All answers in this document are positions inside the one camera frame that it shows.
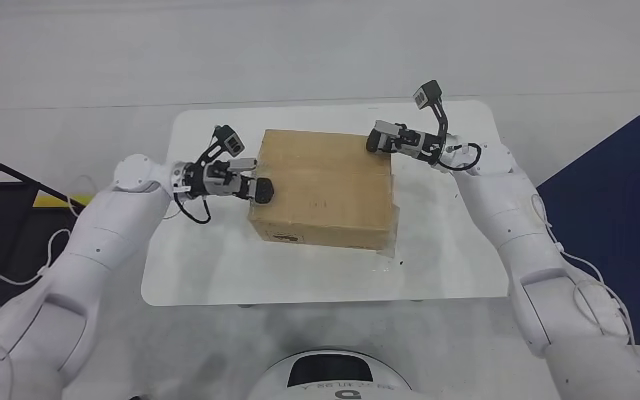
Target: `label on box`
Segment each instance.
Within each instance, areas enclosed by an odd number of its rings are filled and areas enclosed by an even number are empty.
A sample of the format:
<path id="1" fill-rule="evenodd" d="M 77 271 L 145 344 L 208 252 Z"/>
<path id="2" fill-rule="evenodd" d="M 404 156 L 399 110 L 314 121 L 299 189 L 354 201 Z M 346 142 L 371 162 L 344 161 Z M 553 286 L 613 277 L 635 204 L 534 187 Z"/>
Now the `label on box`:
<path id="1" fill-rule="evenodd" d="M 291 232 L 266 231 L 269 238 L 275 242 L 304 243 L 304 236 Z"/>

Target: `white cable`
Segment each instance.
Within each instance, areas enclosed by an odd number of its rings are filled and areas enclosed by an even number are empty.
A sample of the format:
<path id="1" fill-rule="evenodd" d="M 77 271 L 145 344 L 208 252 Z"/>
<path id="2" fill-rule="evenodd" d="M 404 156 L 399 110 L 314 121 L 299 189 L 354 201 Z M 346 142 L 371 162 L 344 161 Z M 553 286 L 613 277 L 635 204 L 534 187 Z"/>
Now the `white cable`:
<path id="1" fill-rule="evenodd" d="M 609 293 L 609 295 L 611 295 L 618 302 L 618 305 L 620 305 L 620 309 L 622 310 L 622 312 L 620 312 L 618 310 L 616 310 L 616 312 L 622 318 L 622 321 L 624 322 L 625 326 L 627 327 L 627 332 L 628 333 L 621 335 L 621 334 L 619 334 L 617 332 L 613 332 L 613 331 L 605 328 L 602 325 L 602 323 L 600 323 L 600 320 L 598 319 L 598 315 L 595 313 L 595 311 L 592 311 L 593 316 L 595 318 L 595 319 L 592 319 L 589 316 L 589 313 L 587 313 L 585 310 L 582 309 L 582 307 L 580 307 L 578 305 L 578 299 L 576 298 L 576 292 L 580 290 L 580 287 L 587 286 L 587 285 L 600 286 L 601 288 L 606 290 L 607 293 Z M 587 300 L 587 297 L 584 295 L 584 293 L 582 293 L 582 291 L 580 291 L 580 294 L 582 295 L 582 297 L 585 300 L 585 302 L 587 303 L 587 305 L 589 307 L 591 307 L 589 305 L 589 301 Z M 574 286 L 574 288 L 573 288 L 573 303 L 578 308 L 578 311 L 580 311 L 580 314 L 582 314 L 582 316 L 584 316 L 593 325 L 598 327 L 598 329 L 600 329 L 604 334 L 628 339 L 629 342 L 631 343 L 631 349 L 633 350 L 633 352 L 637 356 L 640 356 L 640 354 L 638 353 L 638 349 L 636 347 L 636 338 L 635 338 L 635 336 L 633 334 L 633 325 L 631 324 L 631 317 L 629 316 L 629 310 L 627 309 L 626 304 L 624 304 L 622 299 L 616 294 L 616 292 L 613 291 L 613 289 L 611 289 L 609 286 L 605 285 L 604 283 L 598 282 L 596 280 L 586 280 L 586 279 L 584 279 L 584 280 L 578 281 L 576 283 L 576 286 Z"/>
<path id="2" fill-rule="evenodd" d="M 91 184 L 91 188 L 93 189 L 94 195 L 98 193 L 98 186 L 96 186 L 96 183 L 93 181 L 93 179 L 91 179 L 89 175 L 78 175 L 73 181 L 71 181 L 69 186 L 71 186 L 71 184 L 73 184 L 80 178 L 85 178 L 87 181 L 89 181 L 89 183 Z M 67 197 L 67 205 L 69 206 L 69 210 L 71 211 L 71 214 L 73 214 L 74 217 L 78 218 L 80 214 L 78 214 L 75 208 L 73 208 L 73 204 L 71 204 L 71 197 L 70 196 L 66 196 L 66 197 Z"/>
<path id="3" fill-rule="evenodd" d="M 538 208 L 536 207 L 536 205 L 534 203 L 535 200 L 537 200 L 538 203 L 540 204 L 540 207 L 542 208 L 542 214 L 538 211 Z M 624 304 L 622 299 L 613 291 L 613 289 L 611 289 L 609 286 L 605 285 L 604 278 L 602 277 L 602 274 L 600 273 L 600 270 L 595 265 L 593 265 L 592 263 L 590 263 L 589 261 L 587 261 L 585 259 L 582 259 L 580 257 L 576 257 L 576 256 L 574 256 L 572 254 L 569 254 L 566 251 L 564 251 L 564 247 L 562 247 L 562 244 L 558 241 L 556 236 L 553 234 L 553 231 L 551 230 L 551 224 L 549 223 L 549 219 L 547 217 L 547 209 L 546 209 L 546 207 L 544 205 L 544 201 L 542 200 L 542 197 L 540 197 L 540 195 L 538 193 L 534 193 L 533 195 L 531 195 L 531 206 L 533 207 L 533 211 L 536 213 L 538 218 L 540 218 L 540 220 L 544 223 L 545 227 L 547 228 L 547 232 L 549 233 L 549 236 L 551 237 L 551 240 L 553 240 L 553 244 L 558 248 L 558 251 L 560 252 L 560 254 L 562 254 L 565 257 L 571 258 L 571 259 L 576 260 L 576 261 L 580 261 L 580 262 L 588 265 L 589 267 L 591 267 L 591 269 L 598 276 L 597 280 L 596 279 L 583 279 L 583 280 L 580 280 L 580 281 L 575 283 L 575 286 L 573 288 L 573 303 L 575 304 L 575 306 L 578 309 L 578 311 L 580 311 L 580 314 L 582 314 L 582 316 L 585 317 L 587 319 L 587 321 L 591 322 L 598 329 L 600 329 L 602 331 L 602 333 L 604 333 L 605 335 L 627 338 L 629 340 L 629 342 L 631 343 L 631 349 L 633 350 L 633 352 L 637 356 L 640 356 L 640 354 L 638 353 L 638 349 L 636 347 L 636 338 L 635 338 L 635 336 L 633 334 L 633 325 L 631 324 L 631 316 L 629 315 L 629 310 L 627 309 L 627 306 Z M 617 309 L 616 313 L 622 318 L 622 321 L 624 322 L 625 326 L 627 327 L 627 332 L 628 332 L 627 334 L 621 335 L 621 334 L 619 334 L 617 332 L 613 332 L 613 331 L 605 328 L 602 325 L 602 323 L 598 319 L 598 316 L 597 316 L 596 312 L 593 311 L 593 307 L 591 307 L 591 304 L 589 304 L 589 300 L 587 300 L 587 297 L 580 290 L 580 288 L 582 286 L 587 286 L 587 285 L 600 286 L 601 288 L 606 290 L 607 293 L 618 302 L 618 305 L 620 306 L 620 309 Z M 591 316 L 582 307 L 580 307 L 580 305 L 578 304 L 578 299 L 576 297 L 576 292 L 577 291 L 580 291 L 580 294 L 582 295 L 582 298 L 587 303 L 587 306 L 591 309 L 591 313 L 593 314 L 594 318 L 591 318 Z"/>
<path id="4" fill-rule="evenodd" d="M 67 228 L 58 229 L 57 231 L 54 232 L 53 235 L 51 235 L 51 237 L 49 238 L 49 242 L 47 243 L 47 262 L 42 267 L 40 267 L 40 269 L 33 276 L 33 278 L 31 278 L 31 279 L 29 279 L 27 281 L 24 281 L 24 282 L 16 282 L 16 281 L 13 281 L 13 280 L 5 277 L 5 276 L 0 275 L 0 280 L 3 280 L 5 282 L 7 282 L 8 284 L 14 285 L 14 286 L 29 285 L 30 283 L 33 283 L 36 280 L 38 280 L 38 278 L 40 278 L 42 275 L 44 275 L 44 273 L 47 272 L 47 269 L 49 269 L 49 267 L 51 266 L 51 257 L 52 257 L 52 255 L 51 255 L 51 245 L 53 244 L 53 239 L 55 239 L 56 236 L 58 236 L 62 232 L 67 232 L 69 237 L 71 237 L 71 231 L 69 229 L 67 229 Z"/>
<path id="5" fill-rule="evenodd" d="M 6 354 L 5 358 L 9 363 L 9 388 L 7 389 L 7 400 L 11 400 L 11 397 L 13 397 L 13 361 L 11 360 L 11 354 L 9 354 L 9 351 L 5 349 L 4 346 L 0 345 L 0 350 L 4 351 L 4 354 Z"/>
<path id="6" fill-rule="evenodd" d="M 178 214 L 180 214 L 180 209 L 179 209 L 179 208 L 178 208 L 178 211 L 176 211 L 173 215 L 170 215 L 170 216 L 168 216 L 168 217 L 164 217 L 164 218 L 162 218 L 162 219 L 163 219 L 163 220 L 168 220 L 168 219 L 171 219 L 171 218 L 175 217 L 175 216 L 176 216 L 176 215 L 178 215 Z"/>
<path id="7" fill-rule="evenodd" d="M 536 207 L 534 200 L 538 201 L 538 204 L 540 204 L 540 207 L 542 208 L 542 214 L 540 214 L 540 211 L 538 211 L 538 207 Z M 587 266 L 589 266 L 593 272 L 595 272 L 596 276 L 598 277 L 598 280 L 600 281 L 600 283 L 604 284 L 604 278 L 602 277 L 602 273 L 600 273 L 600 270 L 598 268 L 596 268 L 595 265 L 591 264 L 589 261 L 584 260 L 580 257 L 576 257 L 572 254 L 567 253 L 566 251 L 564 251 L 564 247 L 562 247 L 562 244 L 558 241 L 558 239 L 556 239 L 556 235 L 553 234 L 553 231 L 551 230 L 551 224 L 549 223 L 549 219 L 547 217 L 547 208 L 544 206 L 544 201 L 542 200 L 542 197 L 540 197 L 540 195 L 538 193 L 534 193 L 531 195 L 531 206 L 533 207 L 533 211 L 536 213 L 536 215 L 538 216 L 538 218 L 540 218 L 540 220 L 544 223 L 545 227 L 547 228 L 547 232 L 549 233 L 549 236 L 551 237 L 551 240 L 553 240 L 553 244 L 556 245 L 556 247 L 558 248 L 558 251 L 560 252 L 560 254 L 562 254 L 565 257 L 571 258 L 573 260 L 576 261 L 580 261 L 584 264 L 586 264 Z"/>

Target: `floor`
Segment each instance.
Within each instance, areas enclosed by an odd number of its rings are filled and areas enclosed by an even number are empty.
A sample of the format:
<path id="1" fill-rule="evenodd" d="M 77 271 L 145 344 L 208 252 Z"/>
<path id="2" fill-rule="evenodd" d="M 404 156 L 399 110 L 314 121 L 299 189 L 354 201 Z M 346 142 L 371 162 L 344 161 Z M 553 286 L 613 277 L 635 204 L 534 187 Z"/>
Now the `floor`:
<path id="1" fill-rule="evenodd" d="M 634 0 L 0 0 L 0 160 L 65 192 L 162 161 L 194 108 L 447 99 L 493 110 L 538 184 L 638 115 Z M 556 399 L 505 299 L 156 308 L 144 249 L 106 288 L 65 399 L 240 400 L 265 368 L 341 346 L 435 399 Z"/>

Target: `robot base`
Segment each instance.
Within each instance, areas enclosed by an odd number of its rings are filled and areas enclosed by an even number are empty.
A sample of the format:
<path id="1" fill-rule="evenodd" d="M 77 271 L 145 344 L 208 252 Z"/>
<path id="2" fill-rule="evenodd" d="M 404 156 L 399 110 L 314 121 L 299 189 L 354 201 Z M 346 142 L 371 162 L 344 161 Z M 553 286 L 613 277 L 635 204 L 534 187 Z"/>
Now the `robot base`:
<path id="1" fill-rule="evenodd" d="M 313 350 L 269 368 L 253 387 L 249 400 L 375 399 L 388 396 L 389 390 L 396 399 L 424 399 L 391 367 L 372 357 L 344 350 Z"/>

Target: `dark blue panel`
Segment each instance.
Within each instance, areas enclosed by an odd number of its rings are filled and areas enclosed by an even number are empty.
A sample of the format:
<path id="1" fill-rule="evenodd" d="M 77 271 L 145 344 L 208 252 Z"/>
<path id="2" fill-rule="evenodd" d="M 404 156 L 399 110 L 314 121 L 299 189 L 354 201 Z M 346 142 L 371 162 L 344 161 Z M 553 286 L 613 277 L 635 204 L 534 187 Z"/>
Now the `dark blue panel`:
<path id="1" fill-rule="evenodd" d="M 639 149 L 637 117 L 538 187 L 558 240 L 568 253 L 600 269 L 605 283 L 629 308 L 636 340 L 640 339 Z"/>

